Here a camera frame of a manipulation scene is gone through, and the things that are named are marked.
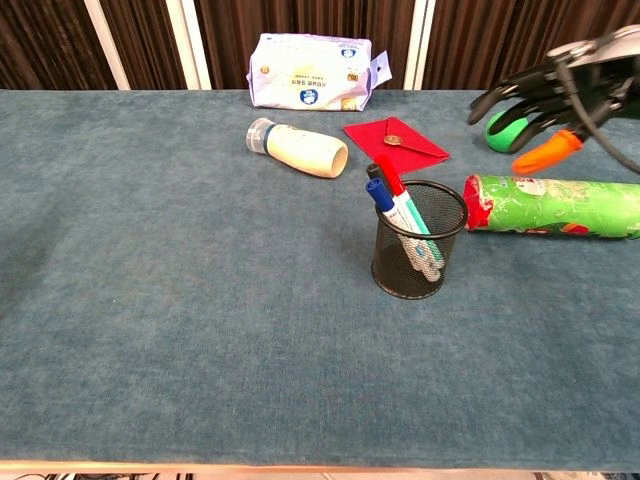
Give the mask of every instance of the black mesh pencil holder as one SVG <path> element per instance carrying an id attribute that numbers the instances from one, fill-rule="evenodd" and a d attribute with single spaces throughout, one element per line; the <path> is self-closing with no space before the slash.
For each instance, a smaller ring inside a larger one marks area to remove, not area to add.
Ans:
<path id="1" fill-rule="evenodd" d="M 467 222 L 468 211 L 462 197 L 449 187 L 426 180 L 404 184 L 429 235 L 392 225 L 376 207 L 378 234 L 371 273 L 391 295 L 420 299 L 442 286 L 456 234 Z"/>

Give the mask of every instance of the tissue pack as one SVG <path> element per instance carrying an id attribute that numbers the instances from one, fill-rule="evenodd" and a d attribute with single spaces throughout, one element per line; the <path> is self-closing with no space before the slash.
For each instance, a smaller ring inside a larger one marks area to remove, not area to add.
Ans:
<path id="1" fill-rule="evenodd" d="M 391 78 L 387 52 L 371 60 L 367 39 L 263 33 L 249 62 L 255 107 L 362 111 Z"/>

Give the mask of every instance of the red envelope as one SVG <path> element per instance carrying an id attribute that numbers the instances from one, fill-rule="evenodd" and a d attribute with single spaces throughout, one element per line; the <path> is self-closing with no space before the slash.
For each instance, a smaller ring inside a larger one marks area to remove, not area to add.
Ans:
<path id="1" fill-rule="evenodd" d="M 387 155 L 398 174 L 430 167 L 449 158 L 447 152 L 395 117 L 347 125 L 344 131 L 372 160 L 378 155 Z"/>

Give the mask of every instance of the bottle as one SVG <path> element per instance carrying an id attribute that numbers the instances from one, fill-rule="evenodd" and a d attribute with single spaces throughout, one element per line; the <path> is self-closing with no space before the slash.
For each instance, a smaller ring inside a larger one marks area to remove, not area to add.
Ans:
<path id="1" fill-rule="evenodd" d="M 247 131 L 247 148 L 318 177 L 336 178 L 347 164 L 347 145 L 335 137 L 258 118 Z"/>

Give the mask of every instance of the green cylindrical container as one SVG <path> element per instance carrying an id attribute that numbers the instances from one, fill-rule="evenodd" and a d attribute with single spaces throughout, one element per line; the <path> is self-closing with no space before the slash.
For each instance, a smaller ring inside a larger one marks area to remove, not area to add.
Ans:
<path id="1" fill-rule="evenodd" d="M 640 185 L 471 175 L 467 230 L 640 237 Z"/>

